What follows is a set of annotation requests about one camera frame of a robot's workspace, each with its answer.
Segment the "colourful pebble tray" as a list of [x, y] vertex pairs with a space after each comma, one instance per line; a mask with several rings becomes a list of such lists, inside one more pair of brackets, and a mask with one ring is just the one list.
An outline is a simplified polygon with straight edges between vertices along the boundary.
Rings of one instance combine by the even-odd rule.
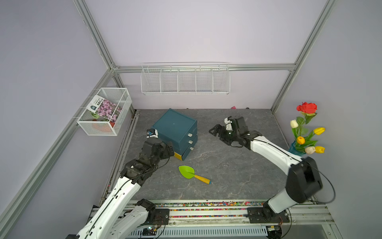
[[156, 201], [159, 209], [168, 209], [171, 218], [228, 218], [245, 217], [248, 209], [262, 207], [263, 201]]

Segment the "teal drawer cabinet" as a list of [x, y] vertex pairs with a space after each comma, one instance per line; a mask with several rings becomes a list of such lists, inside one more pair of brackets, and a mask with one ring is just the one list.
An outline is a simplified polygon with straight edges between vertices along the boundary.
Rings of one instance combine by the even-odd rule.
[[172, 142], [174, 152], [182, 155], [179, 151], [179, 140], [181, 138], [181, 128], [184, 123], [192, 122], [195, 119], [188, 117], [173, 109], [168, 109], [153, 125], [158, 131], [158, 137], [164, 142]]

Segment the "teal drawer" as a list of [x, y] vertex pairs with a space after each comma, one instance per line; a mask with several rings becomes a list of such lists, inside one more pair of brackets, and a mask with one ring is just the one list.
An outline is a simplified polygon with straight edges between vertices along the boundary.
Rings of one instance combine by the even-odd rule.
[[182, 143], [179, 151], [181, 153], [184, 153], [186, 150], [188, 150], [190, 147], [194, 147], [195, 144], [197, 143], [198, 141], [198, 135], [195, 134], [193, 135], [192, 137], [186, 137], [186, 141], [184, 143]]
[[197, 134], [197, 125], [198, 122], [196, 120], [192, 122], [187, 122], [182, 125], [181, 138], [179, 140], [179, 146], [183, 147], [189, 140], [193, 138]]
[[193, 142], [193, 144], [188, 144], [188, 147], [186, 148], [186, 150], [181, 155], [181, 160], [182, 161], [186, 160], [188, 155], [194, 150], [195, 145], [196, 145], [196, 142]]

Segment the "glass vase with flowers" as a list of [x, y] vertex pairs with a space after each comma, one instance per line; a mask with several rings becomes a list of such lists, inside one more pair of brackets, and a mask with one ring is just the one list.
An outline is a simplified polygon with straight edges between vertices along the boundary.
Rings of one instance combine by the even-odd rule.
[[326, 128], [307, 128], [307, 125], [317, 115], [317, 105], [315, 103], [303, 102], [296, 107], [296, 110], [301, 113], [301, 116], [290, 121], [294, 141], [288, 151], [298, 156], [325, 153], [325, 147], [317, 146], [318, 141], [314, 140], [313, 137], [323, 134], [326, 131]]

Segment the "teal bottom drawer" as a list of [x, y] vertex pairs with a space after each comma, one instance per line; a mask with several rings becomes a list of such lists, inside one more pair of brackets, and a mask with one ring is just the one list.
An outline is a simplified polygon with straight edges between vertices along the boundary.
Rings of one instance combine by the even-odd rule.
[[181, 155], [181, 160], [182, 161], [186, 160], [188, 155], [194, 150], [195, 145], [196, 145], [196, 142], [193, 142], [193, 144], [188, 144], [188, 147], [186, 148], [186, 150]]

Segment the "green toy shovel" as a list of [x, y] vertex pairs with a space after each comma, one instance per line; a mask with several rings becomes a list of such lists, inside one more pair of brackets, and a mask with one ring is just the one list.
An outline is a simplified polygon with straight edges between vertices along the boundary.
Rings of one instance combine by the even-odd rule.
[[200, 180], [201, 182], [210, 184], [210, 179], [196, 175], [195, 170], [190, 166], [186, 166], [186, 165], [179, 166], [179, 172], [187, 179], [196, 178]]

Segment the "teal top drawer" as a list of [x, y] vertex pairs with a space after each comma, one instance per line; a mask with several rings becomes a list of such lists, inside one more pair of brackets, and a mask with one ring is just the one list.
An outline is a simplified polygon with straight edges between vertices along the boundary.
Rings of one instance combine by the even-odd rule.
[[181, 138], [179, 140], [179, 146], [183, 147], [189, 140], [193, 138], [197, 134], [197, 125], [198, 122], [196, 120], [192, 122], [187, 122], [182, 125]]

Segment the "purple flower seed packet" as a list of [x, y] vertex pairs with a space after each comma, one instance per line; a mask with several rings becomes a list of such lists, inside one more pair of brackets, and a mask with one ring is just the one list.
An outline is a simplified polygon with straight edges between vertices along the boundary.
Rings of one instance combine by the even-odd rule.
[[122, 107], [99, 96], [95, 95], [86, 106], [90, 114], [96, 120], [103, 120], [116, 123]]

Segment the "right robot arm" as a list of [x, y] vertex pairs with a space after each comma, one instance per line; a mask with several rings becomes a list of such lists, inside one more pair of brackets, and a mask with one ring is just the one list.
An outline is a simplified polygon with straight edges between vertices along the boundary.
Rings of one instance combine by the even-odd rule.
[[249, 130], [243, 117], [229, 116], [224, 119], [224, 125], [216, 124], [209, 133], [228, 146], [237, 142], [240, 147], [262, 155], [286, 174], [285, 188], [263, 204], [260, 215], [267, 222], [279, 218], [286, 209], [308, 201], [323, 188], [323, 174], [313, 158], [288, 152], [260, 132]]

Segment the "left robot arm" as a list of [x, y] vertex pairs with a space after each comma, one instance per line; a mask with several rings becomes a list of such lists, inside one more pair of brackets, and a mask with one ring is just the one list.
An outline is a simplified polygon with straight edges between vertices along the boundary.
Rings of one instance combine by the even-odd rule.
[[173, 144], [158, 138], [148, 138], [137, 159], [125, 164], [111, 194], [90, 221], [69, 239], [125, 239], [142, 225], [155, 222], [155, 205], [145, 199], [124, 216], [119, 217], [127, 203], [139, 191], [146, 180], [157, 171], [159, 162], [174, 156]]

